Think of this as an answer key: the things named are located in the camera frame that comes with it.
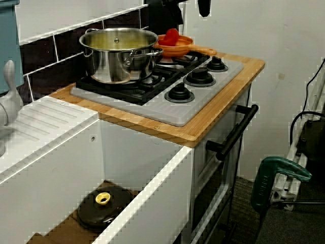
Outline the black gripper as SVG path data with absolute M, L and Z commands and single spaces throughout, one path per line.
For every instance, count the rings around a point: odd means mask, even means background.
M 154 1 L 156 4 L 160 4 L 163 7 L 174 7 L 175 6 L 175 22 L 178 25 L 183 24 L 182 11 L 179 7 L 180 3 L 186 2 L 187 0 L 158 0 Z M 207 17 L 210 14 L 211 0 L 198 0 L 199 13 L 202 17 Z

